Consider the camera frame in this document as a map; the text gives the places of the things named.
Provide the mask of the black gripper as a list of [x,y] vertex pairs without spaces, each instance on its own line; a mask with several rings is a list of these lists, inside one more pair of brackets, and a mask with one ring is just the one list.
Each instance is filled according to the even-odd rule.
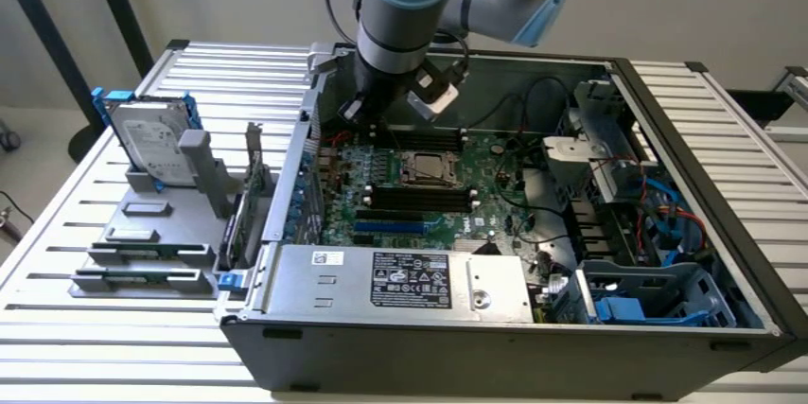
[[411,91],[420,67],[421,63],[404,73],[387,73],[356,56],[352,67],[355,89],[340,106],[341,119],[353,125],[379,123],[392,104]]

